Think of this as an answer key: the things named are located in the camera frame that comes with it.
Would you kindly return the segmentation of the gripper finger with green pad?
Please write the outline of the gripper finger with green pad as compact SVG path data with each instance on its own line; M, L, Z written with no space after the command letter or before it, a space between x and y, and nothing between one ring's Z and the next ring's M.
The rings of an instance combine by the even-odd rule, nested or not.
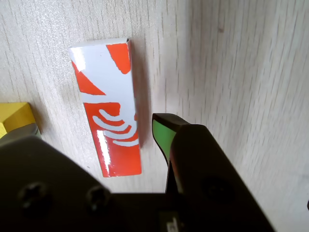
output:
M184 197L190 232L271 232L273 227L206 126L154 113L153 138Z

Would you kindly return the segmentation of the gripper finger black curved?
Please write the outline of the gripper finger black curved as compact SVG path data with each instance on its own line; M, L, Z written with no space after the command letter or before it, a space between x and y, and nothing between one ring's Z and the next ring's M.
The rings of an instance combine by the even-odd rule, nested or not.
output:
M111 232L107 197L96 179L37 136L1 138L1 231Z

